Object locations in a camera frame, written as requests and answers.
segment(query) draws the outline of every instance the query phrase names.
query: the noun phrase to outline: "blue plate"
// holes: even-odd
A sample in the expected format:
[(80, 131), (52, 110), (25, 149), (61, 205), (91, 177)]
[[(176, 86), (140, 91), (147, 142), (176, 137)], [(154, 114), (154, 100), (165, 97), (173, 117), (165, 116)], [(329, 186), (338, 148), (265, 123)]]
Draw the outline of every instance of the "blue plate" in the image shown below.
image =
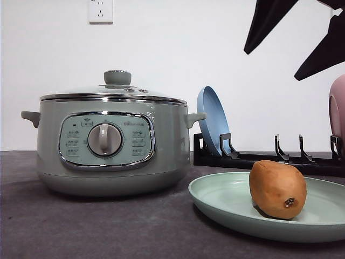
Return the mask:
[[(230, 131), (222, 104), (212, 87), (206, 86), (200, 91), (197, 100), (197, 112), (207, 113), (207, 118), (200, 120), (199, 125), (208, 149), (213, 155), (222, 156), (219, 136)], [(231, 152), (227, 141), (223, 143), (223, 147), (227, 153)]]

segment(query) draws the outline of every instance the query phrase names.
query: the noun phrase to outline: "black dish rack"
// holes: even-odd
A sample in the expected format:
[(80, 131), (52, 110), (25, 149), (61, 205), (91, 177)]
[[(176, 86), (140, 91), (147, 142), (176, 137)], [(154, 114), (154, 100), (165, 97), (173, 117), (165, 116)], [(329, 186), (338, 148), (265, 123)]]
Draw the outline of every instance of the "black dish rack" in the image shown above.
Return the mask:
[[(345, 157), (343, 157), (342, 140), (330, 136), (331, 158), (317, 158), (308, 155), (303, 149), (303, 137), (299, 136), (300, 152), (298, 156), (284, 153), (280, 148), (279, 134), (275, 135), (275, 154), (255, 154), (236, 151), (231, 143), (231, 133), (219, 136), (222, 156), (214, 156), (208, 150), (201, 133), (194, 134), (194, 165), (216, 166), (227, 168), (252, 169), (253, 164), (260, 160), (272, 160), (295, 166), (302, 174), (345, 177)], [(228, 141), (231, 152), (227, 153), (223, 143)]]

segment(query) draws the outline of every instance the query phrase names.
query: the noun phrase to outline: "electrical socket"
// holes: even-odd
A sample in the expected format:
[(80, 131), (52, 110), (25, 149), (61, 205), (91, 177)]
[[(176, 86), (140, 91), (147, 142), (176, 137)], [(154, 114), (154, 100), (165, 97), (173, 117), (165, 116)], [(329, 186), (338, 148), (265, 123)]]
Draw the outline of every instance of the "electrical socket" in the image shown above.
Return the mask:
[(113, 23), (113, 0), (89, 0), (90, 23)]

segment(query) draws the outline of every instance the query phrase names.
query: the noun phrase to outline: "control dial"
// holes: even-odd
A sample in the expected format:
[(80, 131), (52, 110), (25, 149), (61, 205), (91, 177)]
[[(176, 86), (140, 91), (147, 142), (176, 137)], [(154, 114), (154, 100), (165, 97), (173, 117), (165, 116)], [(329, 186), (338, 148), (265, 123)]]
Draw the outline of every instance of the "control dial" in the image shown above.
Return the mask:
[(120, 131), (111, 124), (99, 124), (88, 135), (88, 146), (97, 155), (109, 156), (119, 150), (122, 144)]

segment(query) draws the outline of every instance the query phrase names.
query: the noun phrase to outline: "stainless steel rim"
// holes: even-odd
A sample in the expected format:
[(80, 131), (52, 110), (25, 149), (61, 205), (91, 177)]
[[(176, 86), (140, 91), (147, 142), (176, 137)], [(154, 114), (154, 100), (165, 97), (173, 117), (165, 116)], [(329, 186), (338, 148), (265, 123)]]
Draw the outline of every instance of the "stainless steel rim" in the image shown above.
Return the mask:
[(120, 73), (129, 73), (128, 71), (125, 71), (125, 70), (119, 70), (119, 69), (107, 70), (105, 73), (107, 73), (107, 72), (120, 72)]
[(176, 103), (172, 101), (163, 100), (149, 100), (149, 99), (131, 99), (131, 98), (61, 98), (61, 99), (46, 99), (41, 100), (43, 103), (65, 103), (73, 101), (102, 101), (102, 102), (118, 102), (118, 103), (140, 103), (140, 104), (169, 104), (187, 107), (187, 102)]
[(152, 100), (152, 101), (168, 101), (171, 103), (187, 104), (186, 101), (169, 98), (169, 97), (159, 97), (159, 96), (144, 96), (144, 95), (135, 95), (135, 94), (112, 94), (112, 93), (69, 93), (69, 94), (50, 94), (47, 96), (42, 96), (39, 99), (41, 101), (46, 100), (59, 100), (66, 99), (84, 99), (84, 98), (108, 98), (108, 99), (133, 99), (133, 100)]

